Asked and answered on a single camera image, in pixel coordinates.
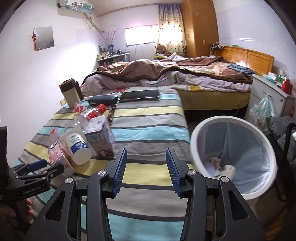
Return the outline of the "person's left hand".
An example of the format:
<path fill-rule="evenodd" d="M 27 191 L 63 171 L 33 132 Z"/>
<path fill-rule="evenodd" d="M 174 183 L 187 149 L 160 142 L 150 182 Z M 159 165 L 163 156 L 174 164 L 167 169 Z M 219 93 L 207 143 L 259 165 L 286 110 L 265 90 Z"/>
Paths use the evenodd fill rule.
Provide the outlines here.
<path fill-rule="evenodd" d="M 32 202 L 29 198 L 25 199 L 26 204 L 26 217 L 28 221 L 31 221 L 35 216 L 34 211 L 32 210 Z M 15 211 L 9 206 L 5 205 L 2 201 L 0 204 L 0 215 L 4 215 L 7 217 L 16 217 Z"/>

